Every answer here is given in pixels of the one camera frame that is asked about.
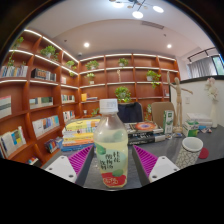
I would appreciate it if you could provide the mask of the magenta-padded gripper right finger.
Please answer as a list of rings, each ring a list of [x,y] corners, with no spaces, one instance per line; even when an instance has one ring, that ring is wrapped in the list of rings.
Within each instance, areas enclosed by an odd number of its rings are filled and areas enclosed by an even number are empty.
[[[179,168],[166,156],[157,157],[136,145],[133,146],[132,156],[142,186],[179,171]]]

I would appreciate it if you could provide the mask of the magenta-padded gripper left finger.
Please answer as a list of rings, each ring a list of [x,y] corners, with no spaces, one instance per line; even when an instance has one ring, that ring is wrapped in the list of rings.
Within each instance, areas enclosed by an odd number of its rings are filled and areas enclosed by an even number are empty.
[[[59,156],[45,170],[67,181],[83,186],[93,156],[94,146],[90,145],[70,156]]]

